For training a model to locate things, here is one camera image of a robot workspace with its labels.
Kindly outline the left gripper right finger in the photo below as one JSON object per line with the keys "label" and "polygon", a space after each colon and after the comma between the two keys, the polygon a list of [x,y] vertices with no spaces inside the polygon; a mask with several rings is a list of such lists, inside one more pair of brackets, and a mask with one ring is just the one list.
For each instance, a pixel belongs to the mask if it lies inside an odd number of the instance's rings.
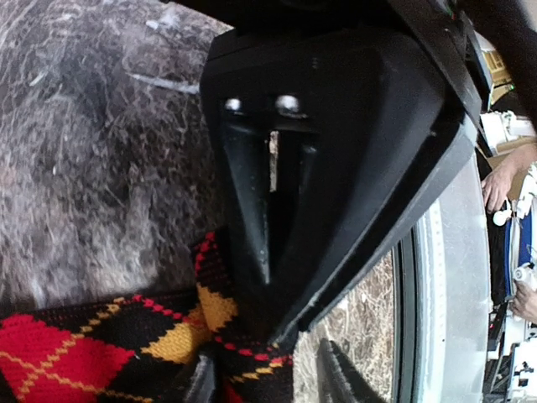
{"label": "left gripper right finger", "polygon": [[384,403],[334,341],[321,339],[316,365],[319,402]]}

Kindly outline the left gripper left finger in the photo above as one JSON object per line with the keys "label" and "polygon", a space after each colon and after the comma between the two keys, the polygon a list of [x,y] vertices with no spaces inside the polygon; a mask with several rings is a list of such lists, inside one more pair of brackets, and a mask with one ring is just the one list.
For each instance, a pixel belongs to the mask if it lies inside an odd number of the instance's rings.
{"label": "left gripper left finger", "polygon": [[203,352],[182,372],[182,401],[187,403],[213,402],[217,391],[216,360],[212,353]]}

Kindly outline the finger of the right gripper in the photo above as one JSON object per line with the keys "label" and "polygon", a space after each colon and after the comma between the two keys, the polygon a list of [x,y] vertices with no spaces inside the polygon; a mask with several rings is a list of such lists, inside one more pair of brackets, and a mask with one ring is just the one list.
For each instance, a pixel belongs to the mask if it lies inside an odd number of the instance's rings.
{"label": "finger of the right gripper", "polygon": [[472,153],[478,92],[446,34],[217,37],[201,95],[237,302],[259,336],[309,326]]}

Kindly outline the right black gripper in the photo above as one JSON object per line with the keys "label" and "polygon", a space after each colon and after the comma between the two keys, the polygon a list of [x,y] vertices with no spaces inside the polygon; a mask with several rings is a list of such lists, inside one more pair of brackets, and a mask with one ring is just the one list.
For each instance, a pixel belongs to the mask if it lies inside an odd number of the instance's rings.
{"label": "right black gripper", "polygon": [[482,100],[455,37],[465,37],[462,16],[438,1],[180,1],[246,32],[302,27],[347,29],[359,23],[387,25],[417,40],[446,79],[476,128]]}

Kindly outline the argyle red orange black sock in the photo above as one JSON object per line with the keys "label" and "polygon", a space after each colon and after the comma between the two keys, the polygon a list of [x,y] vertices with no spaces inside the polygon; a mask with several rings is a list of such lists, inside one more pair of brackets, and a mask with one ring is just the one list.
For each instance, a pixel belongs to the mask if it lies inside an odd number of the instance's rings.
{"label": "argyle red orange black sock", "polygon": [[291,402],[295,347],[263,343],[244,328],[228,231],[208,233],[192,257],[191,289],[3,318],[2,401],[183,402],[182,372],[208,352],[213,402]]}

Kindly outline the operator hand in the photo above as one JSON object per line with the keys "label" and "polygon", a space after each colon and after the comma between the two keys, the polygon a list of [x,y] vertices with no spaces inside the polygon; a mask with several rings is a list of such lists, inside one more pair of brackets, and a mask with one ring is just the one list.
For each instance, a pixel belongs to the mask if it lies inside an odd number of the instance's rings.
{"label": "operator hand", "polygon": [[526,173],[535,162],[536,143],[522,145],[507,155],[482,180],[483,203],[488,213],[495,213],[502,208],[514,177],[517,174]]}

